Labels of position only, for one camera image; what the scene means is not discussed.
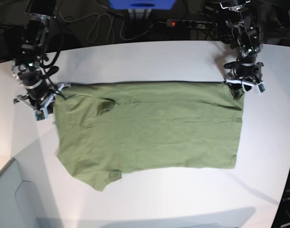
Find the white cable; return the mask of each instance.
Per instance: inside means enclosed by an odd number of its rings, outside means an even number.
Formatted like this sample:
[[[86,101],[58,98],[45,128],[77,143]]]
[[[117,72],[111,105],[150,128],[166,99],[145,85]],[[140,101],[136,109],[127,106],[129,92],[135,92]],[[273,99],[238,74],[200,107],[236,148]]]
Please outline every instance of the white cable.
[[[95,43],[95,42],[97,41],[97,38],[98,38],[98,29],[99,29],[99,24],[100,24],[100,21],[101,21],[101,17],[104,16],[104,15],[108,16],[109,19],[110,19],[110,23],[111,23],[111,24],[110,24],[110,28],[109,28],[109,31],[108,31],[108,34],[107,34],[106,42],[107,42],[108,44],[114,44],[114,42],[115,42],[114,29],[113,29],[114,17],[111,17],[109,14],[107,14],[107,13],[104,13],[104,14],[91,13],[91,14],[89,14],[89,15],[86,15],[86,16],[84,16],[84,17],[82,17],[82,18],[79,18],[79,19],[76,19],[76,20],[65,20],[64,17],[63,17],[63,15],[62,15],[60,12],[58,12],[58,13],[59,13],[60,18],[61,18],[64,22],[66,22],[66,23],[74,23],[74,22],[78,22],[78,21],[84,20],[84,19],[86,19],[86,18],[88,18],[88,17],[91,17],[91,16],[97,16],[96,21],[94,22],[93,26],[91,27],[91,29],[90,29],[90,31],[89,31],[89,33],[88,33],[88,35],[87,35],[87,41],[88,41],[88,43],[90,43],[90,44]],[[148,30],[146,30],[146,31],[143,32],[142,34],[139,34],[139,35],[137,35],[137,36],[135,36],[135,37],[133,37],[133,38],[128,38],[128,39],[126,39],[126,38],[124,38],[123,35],[122,35],[122,30],[123,30],[123,28],[124,28],[124,25],[125,25],[125,21],[122,22],[122,27],[121,27],[121,30],[120,30],[120,36],[121,36],[121,39],[124,40],[124,41],[131,41],[131,40],[137,39],[137,38],[139,38],[139,37],[142,37],[143,35],[145,35],[146,33],[148,33],[148,32],[150,31],[150,29],[153,28],[153,26],[154,26],[154,24],[153,24],[153,25],[151,25],[151,26],[149,27]],[[95,35],[95,37],[94,37],[93,40],[90,40],[90,35],[93,33],[93,30],[95,29],[95,27],[96,27],[96,35]],[[110,33],[112,33],[112,42],[111,42],[111,43],[109,43],[109,36],[110,36]]]

